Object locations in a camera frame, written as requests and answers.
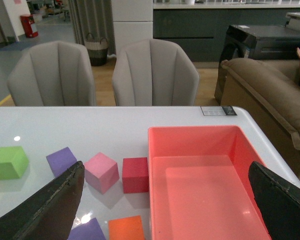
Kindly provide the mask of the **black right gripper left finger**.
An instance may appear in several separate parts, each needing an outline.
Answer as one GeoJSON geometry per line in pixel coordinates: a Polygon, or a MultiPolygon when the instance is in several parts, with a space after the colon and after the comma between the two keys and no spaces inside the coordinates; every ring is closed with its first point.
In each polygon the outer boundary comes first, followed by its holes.
{"type": "Polygon", "coordinates": [[[81,202],[85,167],[77,161],[0,217],[0,240],[66,240],[81,202]]]}

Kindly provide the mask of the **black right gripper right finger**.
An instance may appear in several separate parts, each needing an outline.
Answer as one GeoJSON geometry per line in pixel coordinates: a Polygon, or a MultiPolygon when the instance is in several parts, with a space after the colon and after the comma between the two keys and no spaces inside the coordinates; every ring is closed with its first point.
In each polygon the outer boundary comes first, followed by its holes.
{"type": "Polygon", "coordinates": [[[300,240],[300,188],[254,161],[248,178],[273,240],[300,240]]]}

